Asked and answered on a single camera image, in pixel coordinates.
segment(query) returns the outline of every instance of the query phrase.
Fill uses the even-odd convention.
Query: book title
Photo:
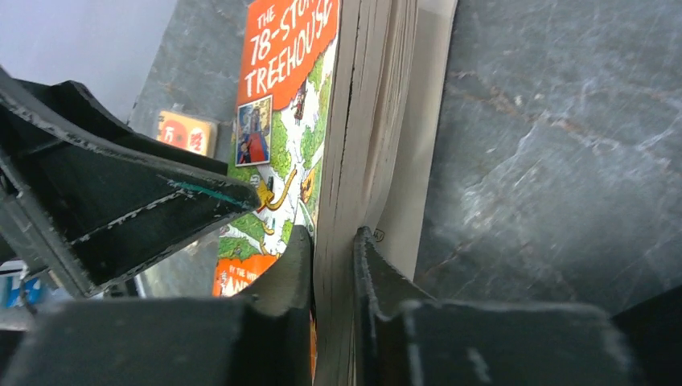
[[[259,0],[249,7],[238,105],[273,95],[283,109],[336,37],[339,0]]]

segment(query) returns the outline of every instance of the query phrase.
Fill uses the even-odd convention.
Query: marble surface
[[[459,0],[415,282],[619,312],[682,284],[682,2]]]
[[[215,158],[227,160],[241,66],[247,0],[178,0],[129,125],[153,138],[161,109],[222,122]],[[211,296],[218,259],[216,232],[141,276],[147,296]]]

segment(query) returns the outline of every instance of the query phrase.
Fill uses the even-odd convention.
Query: teal paint mark
[[[230,197],[229,195],[224,195],[220,193],[219,191],[212,191],[211,189],[207,189],[205,187],[200,187],[199,185],[195,185],[192,183],[178,183],[175,181],[169,181],[169,183],[173,187],[180,187],[182,189],[187,189],[189,191],[198,191],[199,193],[204,193],[205,195],[210,195],[214,199],[222,199],[223,201],[227,201],[229,203],[232,203],[234,205],[237,205],[241,207],[242,209],[249,209],[249,206],[244,204],[241,201],[237,201],[236,199]]]

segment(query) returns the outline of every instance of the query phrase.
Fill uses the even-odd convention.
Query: open book
[[[347,384],[352,373],[356,229],[376,228],[388,258],[413,275],[454,5],[249,7],[228,175],[250,182],[261,206],[221,232],[213,293],[237,294],[284,252],[292,226],[306,225],[316,240],[319,384]]]

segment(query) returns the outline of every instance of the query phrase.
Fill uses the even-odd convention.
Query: white wall
[[[43,84],[77,80],[125,120],[177,0],[0,0],[0,66]]]

